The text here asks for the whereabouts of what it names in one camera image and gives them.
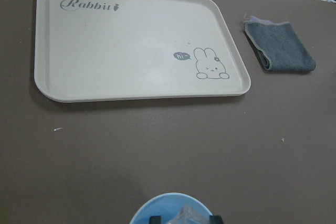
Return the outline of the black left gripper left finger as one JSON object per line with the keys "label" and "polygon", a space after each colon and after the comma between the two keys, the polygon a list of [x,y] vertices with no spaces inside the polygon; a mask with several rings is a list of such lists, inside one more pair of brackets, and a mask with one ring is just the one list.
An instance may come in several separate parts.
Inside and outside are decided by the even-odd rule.
{"label": "black left gripper left finger", "polygon": [[151,216],[149,218],[149,224],[161,224],[161,216]]}

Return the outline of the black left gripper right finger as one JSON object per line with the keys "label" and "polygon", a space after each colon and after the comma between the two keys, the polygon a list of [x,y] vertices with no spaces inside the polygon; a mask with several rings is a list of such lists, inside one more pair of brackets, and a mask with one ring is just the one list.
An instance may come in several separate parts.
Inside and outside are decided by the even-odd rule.
{"label": "black left gripper right finger", "polygon": [[222,217],[220,215],[211,215],[210,224],[222,224]]}

